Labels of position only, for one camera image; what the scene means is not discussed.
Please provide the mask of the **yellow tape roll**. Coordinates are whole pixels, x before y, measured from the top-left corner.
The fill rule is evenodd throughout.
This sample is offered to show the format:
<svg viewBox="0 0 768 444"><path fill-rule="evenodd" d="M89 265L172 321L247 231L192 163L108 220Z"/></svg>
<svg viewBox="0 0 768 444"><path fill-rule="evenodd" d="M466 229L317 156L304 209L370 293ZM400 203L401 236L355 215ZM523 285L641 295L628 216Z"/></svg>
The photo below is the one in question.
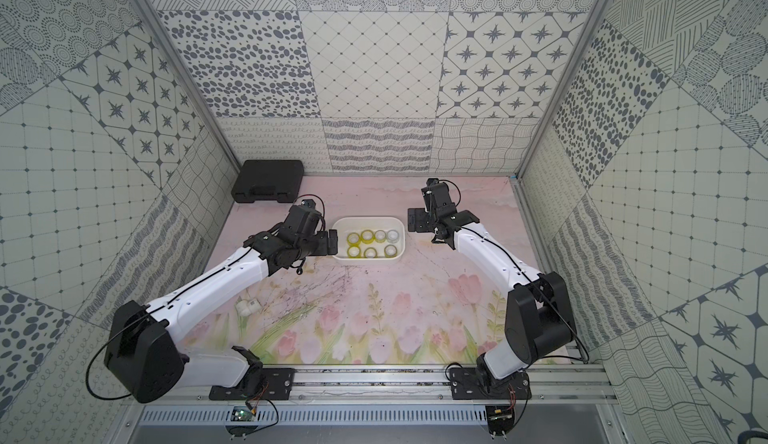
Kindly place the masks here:
<svg viewBox="0 0 768 444"><path fill-rule="evenodd" d="M358 246L360 241L360 235L356 232L350 232L346 237L346 242L349 246Z"/></svg>
<svg viewBox="0 0 768 444"><path fill-rule="evenodd" d="M375 241L376 236L372 230L366 229L360 232L360 238L364 244L370 244Z"/></svg>
<svg viewBox="0 0 768 444"><path fill-rule="evenodd" d="M395 245L389 244L384 248L386 258L394 258L398 255L398 249Z"/></svg>
<svg viewBox="0 0 768 444"><path fill-rule="evenodd" d="M348 258L360 258L362 255L362 250L358 245L351 245L347 249L347 257Z"/></svg>
<svg viewBox="0 0 768 444"><path fill-rule="evenodd" d="M365 249L363 256L365 259L375 259L378 257L378 252L375 248L368 247Z"/></svg>

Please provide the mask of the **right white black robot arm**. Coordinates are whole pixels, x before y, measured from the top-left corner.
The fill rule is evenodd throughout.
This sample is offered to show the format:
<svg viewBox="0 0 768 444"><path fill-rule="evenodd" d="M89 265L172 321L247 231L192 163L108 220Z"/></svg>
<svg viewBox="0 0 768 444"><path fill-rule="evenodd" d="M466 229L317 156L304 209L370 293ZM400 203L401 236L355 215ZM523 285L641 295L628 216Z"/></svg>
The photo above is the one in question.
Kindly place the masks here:
<svg viewBox="0 0 768 444"><path fill-rule="evenodd" d="M424 204L408 210L408 230L430 234L473 262L506 299L503 340L481 353L476 369L487 383L527 370L557 349L578 341L569 292L557 273L544 274L498 243L469 210L453 201L450 181L429 178Z"/></svg>

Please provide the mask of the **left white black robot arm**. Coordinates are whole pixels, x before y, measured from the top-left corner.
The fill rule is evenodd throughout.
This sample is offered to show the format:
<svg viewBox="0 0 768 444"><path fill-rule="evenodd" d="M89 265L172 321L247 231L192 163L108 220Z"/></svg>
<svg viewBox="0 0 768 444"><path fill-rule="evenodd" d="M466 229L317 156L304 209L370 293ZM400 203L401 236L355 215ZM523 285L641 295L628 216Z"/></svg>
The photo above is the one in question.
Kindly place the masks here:
<svg viewBox="0 0 768 444"><path fill-rule="evenodd" d="M233 346L222 354L181 350L180 343L206 317L249 286L286 269L297 274L309 257L333 256L338 234L317 209L320 198L304 198L287 217L249 236L213 269L147 304L134 300L114 313L101 350L104 365L129 397L146 404L176 388L209 387L214 396L252 403L265 395L262 361Z"/></svg>

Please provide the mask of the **white plastic storage box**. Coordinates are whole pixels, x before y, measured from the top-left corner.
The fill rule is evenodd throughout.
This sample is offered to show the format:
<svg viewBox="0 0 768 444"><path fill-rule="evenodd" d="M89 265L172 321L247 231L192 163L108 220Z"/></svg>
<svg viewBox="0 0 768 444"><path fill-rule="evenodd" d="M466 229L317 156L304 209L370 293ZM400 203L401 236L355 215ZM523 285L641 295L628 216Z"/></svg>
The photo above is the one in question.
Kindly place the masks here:
<svg viewBox="0 0 768 444"><path fill-rule="evenodd" d="M395 217L344 217L332 228L339 238L334 258L346 265L395 262L406 250L405 226Z"/></svg>

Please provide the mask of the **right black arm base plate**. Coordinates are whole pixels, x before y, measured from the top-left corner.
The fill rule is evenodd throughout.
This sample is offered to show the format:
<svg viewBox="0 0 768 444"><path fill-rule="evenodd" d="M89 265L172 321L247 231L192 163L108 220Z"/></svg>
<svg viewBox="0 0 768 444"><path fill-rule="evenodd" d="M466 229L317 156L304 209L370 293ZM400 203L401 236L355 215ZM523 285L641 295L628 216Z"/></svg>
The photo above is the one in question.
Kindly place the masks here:
<svg viewBox="0 0 768 444"><path fill-rule="evenodd" d="M528 400L532 397L530 379L518 371L503 379L475 367L449 366L445 376L454 400Z"/></svg>

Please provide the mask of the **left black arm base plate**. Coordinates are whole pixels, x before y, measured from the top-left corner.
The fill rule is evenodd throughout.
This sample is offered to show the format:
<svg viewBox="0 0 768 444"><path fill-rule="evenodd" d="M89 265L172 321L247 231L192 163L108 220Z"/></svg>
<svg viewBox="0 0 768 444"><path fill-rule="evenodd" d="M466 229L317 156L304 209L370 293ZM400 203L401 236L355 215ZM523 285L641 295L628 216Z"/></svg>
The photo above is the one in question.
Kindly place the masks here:
<svg viewBox="0 0 768 444"><path fill-rule="evenodd" d="M260 397L273 401L286 401L290 398L295 374L294 368L249 370L234 387L213 386L208 399L211 401L247 401Z"/></svg>

